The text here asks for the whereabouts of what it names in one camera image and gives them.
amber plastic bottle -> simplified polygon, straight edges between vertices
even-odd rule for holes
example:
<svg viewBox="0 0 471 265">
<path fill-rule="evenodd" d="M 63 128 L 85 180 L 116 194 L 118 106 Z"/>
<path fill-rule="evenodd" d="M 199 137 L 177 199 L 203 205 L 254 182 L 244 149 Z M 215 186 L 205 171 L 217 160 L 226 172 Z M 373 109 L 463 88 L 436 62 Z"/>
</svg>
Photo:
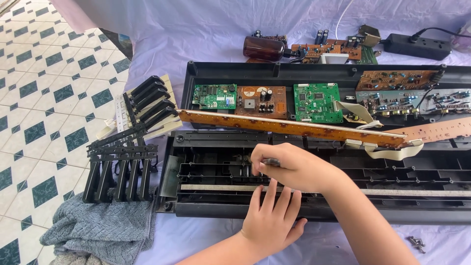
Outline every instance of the amber plastic bottle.
<svg viewBox="0 0 471 265">
<path fill-rule="evenodd" d="M 281 41 L 247 36 L 243 54 L 250 58 L 279 61 L 283 57 L 293 56 L 291 49 L 285 48 Z"/>
</svg>

electrolytic capacitor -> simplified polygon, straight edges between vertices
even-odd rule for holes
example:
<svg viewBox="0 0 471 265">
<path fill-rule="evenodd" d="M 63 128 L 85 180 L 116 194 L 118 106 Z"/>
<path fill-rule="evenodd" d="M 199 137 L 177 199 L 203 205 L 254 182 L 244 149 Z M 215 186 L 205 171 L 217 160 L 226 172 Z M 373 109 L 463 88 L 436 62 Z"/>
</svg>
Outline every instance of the electrolytic capacitor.
<svg viewBox="0 0 471 265">
<path fill-rule="evenodd" d="M 265 100 L 270 101 L 272 95 L 273 95 L 273 90 L 268 90 L 267 91 L 267 96 L 265 97 Z"/>
<path fill-rule="evenodd" d="M 353 44 L 353 47 L 354 47 L 354 48 L 358 48 L 358 45 L 360 45 L 360 40 L 359 40 L 359 39 L 356 39 L 356 40 L 355 40 L 355 43 Z"/>
<path fill-rule="evenodd" d="M 329 34 L 327 34 L 327 33 L 324 33 L 324 34 L 322 35 L 321 44 L 326 44 L 326 43 L 327 43 L 327 36 L 328 36 L 328 35 L 329 35 Z"/>
<path fill-rule="evenodd" d="M 316 36 L 316 40 L 314 41 L 314 44 L 319 45 L 321 43 L 321 40 L 322 40 L 322 33 L 318 33 Z"/>
<path fill-rule="evenodd" d="M 262 92 L 260 92 L 260 101 L 264 102 L 266 98 L 267 98 L 267 92 L 262 90 Z"/>
</svg>

white cloth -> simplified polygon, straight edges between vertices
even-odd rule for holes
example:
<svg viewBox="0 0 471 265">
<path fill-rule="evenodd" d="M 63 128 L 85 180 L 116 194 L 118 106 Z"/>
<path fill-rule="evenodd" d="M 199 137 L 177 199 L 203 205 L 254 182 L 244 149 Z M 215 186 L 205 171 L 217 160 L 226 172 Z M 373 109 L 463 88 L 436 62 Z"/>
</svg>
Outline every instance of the white cloth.
<svg viewBox="0 0 471 265">
<path fill-rule="evenodd" d="M 319 29 L 335 25 L 349 0 L 51 0 L 77 32 L 102 27 L 128 35 L 134 56 L 125 89 L 150 75 L 169 74 L 177 102 L 187 61 L 245 62 L 244 38 L 260 29 L 263 35 L 286 34 L 293 43 L 312 43 Z M 383 39 L 390 33 L 414 34 L 425 27 L 456 31 L 470 19 L 468 0 L 355 0 L 339 25 L 338 37 L 353 35 L 362 24 L 376 27 Z M 430 30 L 424 37 L 449 40 Z M 378 45 L 375 50 L 382 50 Z M 380 64 L 471 65 L 471 55 L 454 51 L 443 61 L 383 53 Z M 236 233 L 242 220 L 177 218 L 159 214 L 153 249 L 142 252 L 136 265 L 173 264 Z M 413 253 L 422 264 L 471 264 L 469 226 L 394 226 L 402 238 L 413 235 L 427 245 Z M 308 223 L 304 235 L 284 251 L 259 262 L 278 264 L 356 264 L 338 224 Z"/>
</svg>

hand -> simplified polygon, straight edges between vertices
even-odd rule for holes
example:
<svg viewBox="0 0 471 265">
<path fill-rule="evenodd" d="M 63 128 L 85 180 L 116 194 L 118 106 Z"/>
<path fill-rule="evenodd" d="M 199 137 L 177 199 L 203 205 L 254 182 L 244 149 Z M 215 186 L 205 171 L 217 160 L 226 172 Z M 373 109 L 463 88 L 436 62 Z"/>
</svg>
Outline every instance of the hand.
<svg viewBox="0 0 471 265">
<path fill-rule="evenodd" d="M 264 158 L 276 158 L 281 167 L 262 163 Z M 252 173 L 259 172 L 285 186 L 304 192 L 329 191 L 338 178 L 348 176 L 339 168 L 289 143 L 258 144 L 252 152 Z"/>
<path fill-rule="evenodd" d="M 292 227 L 301 207 L 299 190 L 293 193 L 290 204 L 291 188 L 284 187 L 276 206 L 273 207 L 277 183 L 275 179 L 271 179 L 262 206 L 260 195 L 263 186 L 257 187 L 253 192 L 249 211 L 240 231 L 261 259 L 295 242 L 304 232 L 304 225 L 307 223 L 307 219 L 303 218 Z"/>
</svg>

tiled floor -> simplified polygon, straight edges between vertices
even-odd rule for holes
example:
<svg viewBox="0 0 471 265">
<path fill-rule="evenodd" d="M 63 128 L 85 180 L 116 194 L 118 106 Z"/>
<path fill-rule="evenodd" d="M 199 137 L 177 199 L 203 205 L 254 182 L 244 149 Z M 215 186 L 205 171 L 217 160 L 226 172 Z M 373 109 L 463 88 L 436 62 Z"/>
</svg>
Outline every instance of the tiled floor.
<svg viewBox="0 0 471 265">
<path fill-rule="evenodd" d="M 54 259 L 39 237 L 83 191 L 85 147 L 114 116 L 129 63 L 99 29 L 76 34 L 46 0 L 0 17 L 0 264 Z"/>
</svg>

